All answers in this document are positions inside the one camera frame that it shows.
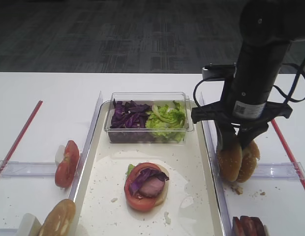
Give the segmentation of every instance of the red straw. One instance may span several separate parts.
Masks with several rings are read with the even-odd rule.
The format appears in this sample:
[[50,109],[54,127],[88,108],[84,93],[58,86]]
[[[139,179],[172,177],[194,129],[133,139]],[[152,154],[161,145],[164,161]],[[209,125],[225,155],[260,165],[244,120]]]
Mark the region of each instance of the red straw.
[[34,108],[33,112],[31,113],[30,117],[28,118],[27,122],[25,123],[23,129],[20,131],[18,137],[16,138],[13,146],[11,146],[9,152],[7,153],[1,167],[0,167],[0,173],[3,171],[3,169],[5,168],[7,162],[9,161],[9,159],[11,158],[11,156],[13,155],[14,151],[16,150],[16,147],[18,146],[20,140],[22,139],[23,135],[25,134],[26,130],[28,129],[29,125],[31,124],[33,118],[35,117],[36,113],[38,112],[39,108],[42,105],[42,101],[38,101],[36,107]]
[[294,166],[295,166],[296,171],[297,171],[297,173],[299,175],[299,178],[300,178],[300,182],[301,182],[302,186],[305,189],[305,177],[304,177],[302,171],[300,171],[299,166],[297,165],[297,161],[296,161],[294,155],[292,154],[292,151],[290,150],[290,148],[289,148],[289,146],[288,146],[288,144],[287,144],[283,134],[281,133],[281,130],[280,130],[279,126],[277,125],[276,121],[273,119],[271,122],[272,122],[272,125],[273,125],[273,127],[274,127],[274,129],[275,129],[275,131],[276,131],[280,141],[281,141],[281,144],[283,145],[283,147],[284,147],[284,149],[285,149],[285,151],[286,151],[290,161],[292,163],[294,163]]

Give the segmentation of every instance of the meat slice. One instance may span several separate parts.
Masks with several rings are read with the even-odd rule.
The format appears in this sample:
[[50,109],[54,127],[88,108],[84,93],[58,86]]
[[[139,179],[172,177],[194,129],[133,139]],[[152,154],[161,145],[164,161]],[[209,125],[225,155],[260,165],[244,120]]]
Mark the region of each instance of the meat slice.
[[241,222],[237,217],[232,218],[232,232],[234,236],[245,236]]
[[257,236],[266,236],[264,226],[263,226],[262,221],[260,220],[260,218],[259,217],[251,217],[251,220],[253,220],[253,222],[254,222],[256,232],[257,232]]
[[139,193],[147,198],[155,198],[162,192],[164,184],[165,181],[155,176],[149,177],[139,189]]
[[253,220],[246,215],[240,217],[240,222],[242,224],[245,236],[257,236],[256,228]]

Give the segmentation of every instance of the sliced tomato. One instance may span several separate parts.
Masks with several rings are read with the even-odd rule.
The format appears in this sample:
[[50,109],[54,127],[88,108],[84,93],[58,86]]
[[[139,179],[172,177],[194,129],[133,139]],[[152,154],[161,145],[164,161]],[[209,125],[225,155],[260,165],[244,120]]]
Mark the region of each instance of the sliced tomato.
[[74,179],[79,160],[79,150],[74,141],[69,140],[65,147],[64,158],[59,163],[55,173],[55,184],[61,188],[68,188]]
[[124,186],[124,192],[125,192],[125,197],[126,197],[127,203],[132,208],[134,208],[135,210],[139,210],[139,211],[149,211],[154,207],[154,204],[156,203],[156,198],[138,199],[138,198],[132,197],[129,192],[129,189],[128,189],[129,185],[136,179],[136,177],[138,176],[140,171],[147,167],[161,171],[161,169],[153,163],[145,162],[145,163],[138,164],[136,167],[134,167],[134,169],[131,171],[131,173],[127,177],[125,186]]

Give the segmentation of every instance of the green lettuce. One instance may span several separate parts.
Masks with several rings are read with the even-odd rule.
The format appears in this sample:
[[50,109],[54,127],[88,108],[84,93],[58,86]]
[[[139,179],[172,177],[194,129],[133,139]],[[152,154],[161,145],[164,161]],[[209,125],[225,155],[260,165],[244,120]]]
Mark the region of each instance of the green lettuce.
[[129,165],[128,165],[127,172],[125,173],[127,177],[129,176],[129,174],[131,173],[131,171],[134,169],[134,167],[135,167],[135,166],[132,165],[132,164],[129,164]]
[[[180,103],[173,101],[175,107],[169,110],[168,105],[162,107],[153,105],[152,111],[147,112],[149,118],[146,121],[146,128],[148,129],[176,129],[183,128],[185,124],[185,113]],[[162,142],[169,140],[175,140],[177,142],[182,141],[185,132],[171,132],[171,131],[160,131],[152,132],[156,138]]]

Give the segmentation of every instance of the purple cabbage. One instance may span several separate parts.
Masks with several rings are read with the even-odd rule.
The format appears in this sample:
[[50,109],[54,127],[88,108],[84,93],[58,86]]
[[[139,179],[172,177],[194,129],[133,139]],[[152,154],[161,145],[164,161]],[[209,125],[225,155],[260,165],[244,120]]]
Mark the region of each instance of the purple cabbage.
[[169,177],[159,170],[145,168],[143,169],[140,174],[136,177],[136,179],[129,185],[128,190],[132,196],[134,196],[137,191],[144,185],[144,183],[151,179],[151,177],[156,177],[160,181],[167,181]]
[[147,111],[151,111],[151,106],[144,104],[138,105],[134,101],[126,102],[113,100],[114,114],[110,128],[145,128],[149,117]]

